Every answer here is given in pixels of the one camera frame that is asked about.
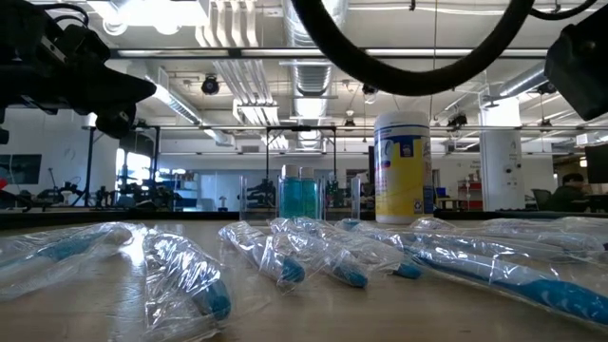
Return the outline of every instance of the black cable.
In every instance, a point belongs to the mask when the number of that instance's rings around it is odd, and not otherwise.
[[[60,9],[65,9],[65,10],[76,10],[77,12],[80,12],[84,19],[83,19],[83,23],[85,24],[86,27],[88,27],[88,13],[86,13],[86,10],[84,10],[83,8],[76,6],[76,5],[72,5],[72,4],[47,4],[47,5],[36,5],[37,8],[41,9],[41,10],[60,10]]]
[[[539,11],[538,9],[532,9],[530,11],[530,15],[532,15],[535,18],[542,19],[542,20],[568,19],[568,18],[572,18],[573,16],[575,16],[577,14],[583,13],[585,10],[592,7],[593,4],[595,4],[597,1],[598,0],[586,0],[585,2],[583,2],[576,8],[569,9],[569,10],[563,11],[563,12],[556,12],[556,13],[547,13],[547,12]]]
[[[59,23],[60,21],[63,21],[63,20],[76,20],[77,22],[80,22],[84,26],[86,26],[85,21],[83,19],[81,19],[77,16],[74,16],[74,15],[69,15],[69,14],[60,15],[58,17],[53,18],[53,20],[55,21],[55,23]]]
[[[403,96],[449,90],[487,69],[509,46],[534,5],[534,0],[511,0],[498,25],[469,55],[450,66],[413,72],[388,66],[353,45],[335,25],[321,0],[292,2],[314,42],[337,67],[365,84]]]

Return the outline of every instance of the table surface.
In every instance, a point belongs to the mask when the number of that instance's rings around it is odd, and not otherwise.
[[[153,226],[155,222],[145,223]],[[217,256],[217,231],[228,222],[171,223],[183,224],[186,236]],[[0,303],[0,340],[139,341],[143,331],[143,289],[143,253],[134,244],[115,256],[87,264],[65,282]],[[578,322],[434,275],[423,275],[418,280],[389,275],[372,281],[366,291],[316,275],[211,339],[606,340],[604,332]]]

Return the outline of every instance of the blue liquid bottle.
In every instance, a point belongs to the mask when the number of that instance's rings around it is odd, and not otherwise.
[[[318,215],[318,191],[314,180],[314,169],[300,167],[302,181],[302,215],[311,219],[320,219]]]
[[[283,165],[281,178],[278,180],[278,189],[278,216],[285,219],[301,217],[303,215],[302,182],[297,166]]]

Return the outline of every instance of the person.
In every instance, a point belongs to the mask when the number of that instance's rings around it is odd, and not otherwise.
[[[547,202],[547,210],[558,212],[584,212],[588,203],[582,191],[584,177],[579,173],[563,176],[561,186],[551,195]]]

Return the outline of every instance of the chair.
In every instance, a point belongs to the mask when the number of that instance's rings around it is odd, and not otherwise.
[[[544,189],[532,189],[536,206],[539,210],[547,210],[547,202],[551,198],[551,191]]]

